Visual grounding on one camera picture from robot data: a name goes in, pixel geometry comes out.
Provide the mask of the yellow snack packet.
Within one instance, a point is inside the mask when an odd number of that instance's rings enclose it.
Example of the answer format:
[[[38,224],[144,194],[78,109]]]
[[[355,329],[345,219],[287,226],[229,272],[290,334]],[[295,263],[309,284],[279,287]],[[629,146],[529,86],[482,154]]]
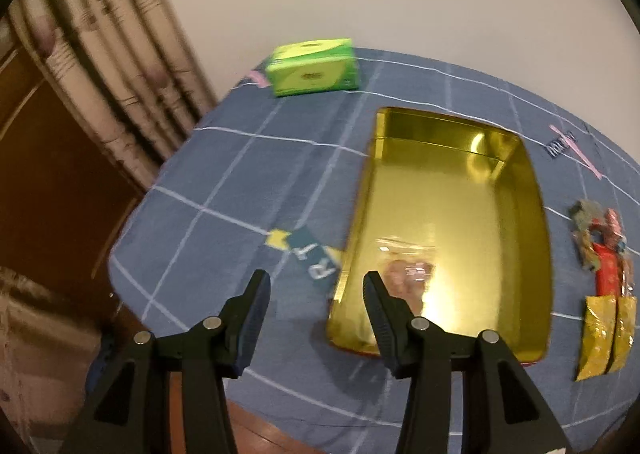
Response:
[[[617,299],[614,338],[607,373],[622,370],[634,346],[636,331],[637,298],[623,296]]]
[[[606,372],[613,347],[616,307],[617,299],[614,295],[586,298],[582,345],[576,374],[578,382]]]

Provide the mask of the clear bag fried dough twists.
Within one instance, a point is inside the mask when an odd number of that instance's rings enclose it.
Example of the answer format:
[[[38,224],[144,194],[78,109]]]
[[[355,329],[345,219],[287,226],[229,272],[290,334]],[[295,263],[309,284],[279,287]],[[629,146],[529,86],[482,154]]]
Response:
[[[634,263],[628,255],[618,257],[618,270],[620,271],[620,296],[634,296]]]

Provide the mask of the red snack packet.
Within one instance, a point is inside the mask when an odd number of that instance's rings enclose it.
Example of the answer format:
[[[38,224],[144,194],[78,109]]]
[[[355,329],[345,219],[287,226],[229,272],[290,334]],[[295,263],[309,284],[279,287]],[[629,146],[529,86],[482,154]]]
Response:
[[[600,261],[600,267],[596,271],[596,295],[618,296],[620,294],[620,267],[618,266],[618,255],[598,243],[593,244],[593,250]]]

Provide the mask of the gold toffee tin box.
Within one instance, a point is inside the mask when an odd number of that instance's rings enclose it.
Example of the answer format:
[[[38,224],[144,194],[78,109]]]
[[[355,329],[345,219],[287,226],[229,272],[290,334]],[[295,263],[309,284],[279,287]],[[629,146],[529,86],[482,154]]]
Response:
[[[544,204],[518,134],[384,107],[375,115],[326,336],[378,351],[362,281],[378,272],[412,313],[449,333],[495,330],[524,364],[547,353],[553,300]]]

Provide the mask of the pink red candy bar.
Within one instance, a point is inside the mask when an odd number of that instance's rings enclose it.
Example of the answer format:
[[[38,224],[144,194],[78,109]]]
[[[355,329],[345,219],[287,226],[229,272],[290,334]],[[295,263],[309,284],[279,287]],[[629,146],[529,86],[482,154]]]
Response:
[[[626,237],[620,224],[620,215],[616,210],[608,208],[604,213],[604,243],[605,246],[622,252],[626,246]]]

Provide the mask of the dark seaweed snack bar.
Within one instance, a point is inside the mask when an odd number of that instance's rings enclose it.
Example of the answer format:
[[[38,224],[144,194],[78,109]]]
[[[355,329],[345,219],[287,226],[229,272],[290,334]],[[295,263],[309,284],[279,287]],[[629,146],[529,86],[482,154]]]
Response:
[[[570,207],[570,219],[574,224],[574,242],[577,246],[582,267],[597,272],[601,267],[596,246],[603,241],[603,210],[596,202],[580,199]]]

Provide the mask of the brown wooden door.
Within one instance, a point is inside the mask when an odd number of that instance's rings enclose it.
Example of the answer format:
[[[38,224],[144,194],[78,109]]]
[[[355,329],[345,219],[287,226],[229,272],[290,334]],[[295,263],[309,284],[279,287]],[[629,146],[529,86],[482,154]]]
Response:
[[[111,319],[107,255],[140,192],[63,104],[8,18],[1,21],[1,263]]]

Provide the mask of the blue checked tablecloth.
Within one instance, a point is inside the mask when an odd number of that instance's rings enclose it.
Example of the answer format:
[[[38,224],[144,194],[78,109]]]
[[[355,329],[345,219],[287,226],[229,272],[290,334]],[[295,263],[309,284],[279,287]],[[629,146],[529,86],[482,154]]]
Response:
[[[376,110],[422,108],[487,121],[524,137],[550,227],[550,349],[528,374],[578,451],[618,428],[639,393],[639,359],[576,382],[582,300],[592,287],[567,210],[580,197],[620,211],[639,244],[639,166],[587,122],[516,85],[444,62],[357,50],[361,88],[274,97],[243,80],[165,163],[127,222],[108,270],[124,304],[156,336],[219,312],[257,270],[272,279],[250,367],[229,398],[327,453],[393,452],[408,382],[326,340],[331,292],[270,247],[275,229],[306,227],[341,248]]]

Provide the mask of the green tissue pack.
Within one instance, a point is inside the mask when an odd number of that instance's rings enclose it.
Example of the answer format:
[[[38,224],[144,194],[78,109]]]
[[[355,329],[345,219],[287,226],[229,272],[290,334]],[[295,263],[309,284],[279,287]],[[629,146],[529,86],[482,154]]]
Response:
[[[265,68],[277,97],[360,87],[352,39],[319,39],[276,47]]]

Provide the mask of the beige patterned curtain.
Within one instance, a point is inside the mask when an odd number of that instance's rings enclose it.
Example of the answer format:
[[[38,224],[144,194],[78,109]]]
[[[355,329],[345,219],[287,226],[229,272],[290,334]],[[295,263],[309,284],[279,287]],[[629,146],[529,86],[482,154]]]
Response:
[[[81,128],[142,188],[216,105],[167,0],[13,0],[9,18]]]

